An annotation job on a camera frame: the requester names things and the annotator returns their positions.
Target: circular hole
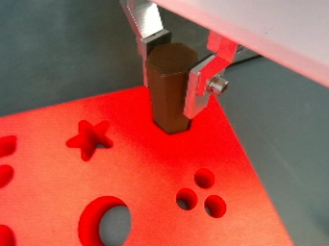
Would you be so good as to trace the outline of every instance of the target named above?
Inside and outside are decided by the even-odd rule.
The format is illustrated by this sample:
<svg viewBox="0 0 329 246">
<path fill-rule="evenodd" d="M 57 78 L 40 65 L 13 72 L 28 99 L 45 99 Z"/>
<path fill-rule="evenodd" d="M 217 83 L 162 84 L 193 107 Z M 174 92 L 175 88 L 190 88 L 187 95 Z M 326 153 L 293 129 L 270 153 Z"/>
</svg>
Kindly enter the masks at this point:
<svg viewBox="0 0 329 246">
<path fill-rule="evenodd" d="M 127 206 L 111 208 L 99 223 L 99 236 L 106 246 L 123 245 L 131 228 L 131 214 Z"/>
<path fill-rule="evenodd" d="M 226 203 L 219 196 L 210 196 L 205 202 L 205 210 L 213 218 L 219 218 L 226 212 Z"/>
<path fill-rule="evenodd" d="M 0 188 L 13 179 L 15 169 L 9 165 L 0 165 Z"/>
<path fill-rule="evenodd" d="M 12 229 L 5 225 L 0 225 L 0 245 L 1 246 L 16 245 L 15 233 Z"/>
<path fill-rule="evenodd" d="M 202 188 L 211 188 L 214 185 L 214 173 L 211 170 L 202 168 L 194 175 L 195 184 Z"/>
<path fill-rule="evenodd" d="M 176 195 L 178 206 L 183 210 L 191 210 L 198 204 L 198 196 L 190 188 L 183 188 Z"/>
<path fill-rule="evenodd" d="M 79 221 L 79 239 L 83 246 L 118 246 L 123 242 L 130 233 L 130 212 L 128 207 L 114 196 L 103 196 L 95 199 L 84 208 Z M 104 235 L 111 232 L 123 233 L 122 235 Z"/>
</svg>

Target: metal bracket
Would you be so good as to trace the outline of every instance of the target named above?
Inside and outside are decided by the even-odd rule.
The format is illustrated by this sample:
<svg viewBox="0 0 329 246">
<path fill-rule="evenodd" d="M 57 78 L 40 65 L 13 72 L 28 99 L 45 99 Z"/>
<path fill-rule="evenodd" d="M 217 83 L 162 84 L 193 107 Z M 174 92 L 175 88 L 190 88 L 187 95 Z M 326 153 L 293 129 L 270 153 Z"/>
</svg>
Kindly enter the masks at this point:
<svg viewBox="0 0 329 246">
<path fill-rule="evenodd" d="M 202 61 L 189 74 L 183 114 L 190 119 L 207 106 L 211 93 L 221 95 L 227 88 L 229 82 L 222 74 L 234 60 L 238 44 L 210 31 L 207 48 L 214 55 Z"/>
<path fill-rule="evenodd" d="M 171 42 L 171 32 L 163 29 L 156 4 L 144 0 L 119 0 L 132 31 L 138 51 L 143 59 L 144 86 L 148 86 L 146 61 L 154 46 Z"/>
</svg>

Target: red surface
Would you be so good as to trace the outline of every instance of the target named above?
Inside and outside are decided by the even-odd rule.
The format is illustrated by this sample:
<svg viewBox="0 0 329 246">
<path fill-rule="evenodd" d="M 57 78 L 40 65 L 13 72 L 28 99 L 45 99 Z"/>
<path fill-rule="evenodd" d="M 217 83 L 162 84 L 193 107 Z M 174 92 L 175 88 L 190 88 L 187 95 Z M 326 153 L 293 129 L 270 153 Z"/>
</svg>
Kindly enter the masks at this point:
<svg viewBox="0 0 329 246">
<path fill-rule="evenodd" d="M 86 162 L 82 148 L 65 143 L 79 122 L 92 129 L 104 120 L 114 147 L 98 148 Z M 127 246 L 292 245 L 214 100 L 176 135 L 151 123 L 143 87 L 7 116 L 0 136 L 8 135 L 16 151 L 0 163 L 15 176 L 0 188 L 0 224 L 16 245 L 102 245 L 100 216 L 120 204 L 132 216 Z"/>
</svg>

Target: star-shaped hole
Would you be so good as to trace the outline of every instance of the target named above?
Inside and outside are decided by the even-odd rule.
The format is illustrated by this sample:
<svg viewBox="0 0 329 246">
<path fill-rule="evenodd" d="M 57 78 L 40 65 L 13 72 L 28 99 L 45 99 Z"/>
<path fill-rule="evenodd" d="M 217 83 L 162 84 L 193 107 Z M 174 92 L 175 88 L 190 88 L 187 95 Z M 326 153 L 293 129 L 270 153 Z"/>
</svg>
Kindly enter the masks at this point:
<svg viewBox="0 0 329 246">
<path fill-rule="evenodd" d="M 111 148 L 114 142 L 107 138 L 107 120 L 92 126 L 86 120 L 79 122 L 79 134 L 67 140 L 67 147 L 82 149 L 82 160 L 90 161 L 96 148 Z"/>
</svg>

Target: gray background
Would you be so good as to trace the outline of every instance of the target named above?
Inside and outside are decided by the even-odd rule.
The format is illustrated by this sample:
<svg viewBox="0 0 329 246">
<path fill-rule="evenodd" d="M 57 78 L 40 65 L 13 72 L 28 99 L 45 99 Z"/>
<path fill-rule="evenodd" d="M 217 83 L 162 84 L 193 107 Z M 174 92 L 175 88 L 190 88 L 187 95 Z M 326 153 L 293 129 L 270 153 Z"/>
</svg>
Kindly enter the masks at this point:
<svg viewBox="0 0 329 246">
<path fill-rule="evenodd" d="M 207 30 L 162 16 L 174 41 L 205 56 Z M 329 245 L 329 89 L 265 58 L 226 78 L 219 101 L 296 245 Z M 140 84 L 116 0 L 0 2 L 0 116 Z"/>
</svg>

